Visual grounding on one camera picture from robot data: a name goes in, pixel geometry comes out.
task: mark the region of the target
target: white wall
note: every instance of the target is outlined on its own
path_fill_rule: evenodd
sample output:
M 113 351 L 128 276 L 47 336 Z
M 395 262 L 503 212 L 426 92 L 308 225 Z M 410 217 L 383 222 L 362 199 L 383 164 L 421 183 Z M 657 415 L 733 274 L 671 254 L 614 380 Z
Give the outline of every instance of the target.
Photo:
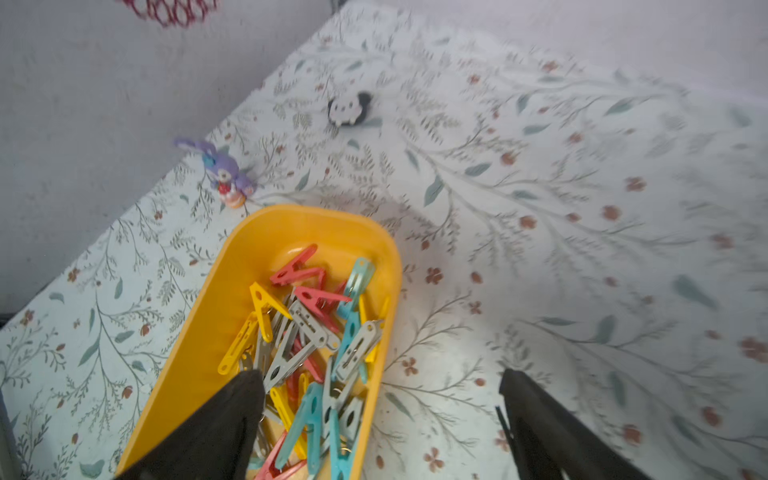
M 594 65 L 768 102 L 766 0 L 381 0 Z
M 210 131 L 330 16 L 329 0 L 218 3 L 185 30 L 115 0 L 0 0 L 0 312 L 179 161 L 175 136 Z

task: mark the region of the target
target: panda toy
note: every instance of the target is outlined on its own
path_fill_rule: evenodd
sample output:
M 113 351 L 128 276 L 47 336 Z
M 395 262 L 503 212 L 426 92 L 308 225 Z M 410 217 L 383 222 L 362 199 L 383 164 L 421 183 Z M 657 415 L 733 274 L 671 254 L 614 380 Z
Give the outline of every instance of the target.
M 332 98 L 328 102 L 328 120 L 337 127 L 360 124 L 366 119 L 370 103 L 371 94 L 366 91 Z

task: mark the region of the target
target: blue clothespin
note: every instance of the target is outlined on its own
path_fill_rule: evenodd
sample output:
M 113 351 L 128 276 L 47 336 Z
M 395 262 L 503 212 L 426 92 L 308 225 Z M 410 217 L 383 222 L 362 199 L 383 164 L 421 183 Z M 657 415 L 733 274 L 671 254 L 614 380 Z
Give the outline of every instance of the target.
M 296 418 L 288 430 L 288 435 L 277 454 L 275 466 L 283 468 L 288 462 L 293 447 L 299 441 L 299 437 L 307 427 L 309 436 L 306 447 L 306 467 L 310 474 L 316 474 L 320 470 L 320 439 L 323 437 L 323 386 L 317 382 L 310 383 L 304 397 L 301 399 Z
M 351 302 L 340 303 L 336 308 L 336 314 L 343 319 L 348 320 L 347 316 L 354 310 L 357 310 L 357 302 L 360 295 L 366 291 L 371 277 L 376 272 L 376 267 L 368 259 L 360 257 L 355 260 L 355 266 L 352 267 L 352 273 L 346 281 L 344 287 L 344 296 L 352 299 Z
M 349 348 L 349 344 L 352 343 L 352 339 L 355 338 L 355 335 L 360 330 L 360 314 L 357 311 L 358 303 L 360 296 L 368 288 L 368 284 L 371 282 L 375 272 L 376 266 L 370 260 L 363 257 L 355 260 L 355 266 L 352 267 L 352 273 L 349 275 L 349 279 L 344 287 L 344 295 L 351 298 L 352 301 L 340 303 L 336 308 L 336 314 L 346 320 L 344 337 L 342 338 L 337 358 L 341 358 L 344 355 L 346 349 Z M 368 383 L 368 368 L 364 363 L 360 365 L 359 371 L 360 380 L 363 383 Z
M 339 413 L 331 409 L 331 433 L 328 440 L 331 442 L 331 478 L 333 480 L 349 480 L 352 476 L 352 464 L 355 462 L 357 441 L 360 435 L 356 435 L 352 451 L 348 455 L 341 454 L 341 437 L 339 436 Z

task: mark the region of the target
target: floral patterned surface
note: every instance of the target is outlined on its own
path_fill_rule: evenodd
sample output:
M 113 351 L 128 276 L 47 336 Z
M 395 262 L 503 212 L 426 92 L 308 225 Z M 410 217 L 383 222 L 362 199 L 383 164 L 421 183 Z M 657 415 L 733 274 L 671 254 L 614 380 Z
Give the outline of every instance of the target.
M 365 123 L 329 126 L 358 90 Z M 112 475 L 227 234 L 291 202 L 370 216 L 402 255 L 366 478 L 516 478 L 507 367 L 655 478 L 765 478 L 767 125 L 348 5 L 211 134 L 259 183 L 244 207 L 185 158 L 0 332 L 25 477 Z

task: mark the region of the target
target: toy figurine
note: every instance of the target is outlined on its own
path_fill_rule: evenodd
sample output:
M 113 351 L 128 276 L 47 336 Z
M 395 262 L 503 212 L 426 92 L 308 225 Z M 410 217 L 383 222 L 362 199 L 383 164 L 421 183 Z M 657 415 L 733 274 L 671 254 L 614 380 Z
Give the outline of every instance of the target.
M 242 207 L 246 197 L 253 194 L 253 183 L 245 174 L 240 173 L 237 162 L 227 153 L 227 147 L 217 151 L 210 142 L 188 138 L 177 138 L 174 144 L 203 156 L 203 165 L 211 176 L 210 185 L 219 191 L 221 201 L 228 207 Z
M 328 120 L 337 127 L 356 125 L 366 119 L 371 94 L 361 91 L 357 95 L 332 98 L 328 102 Z

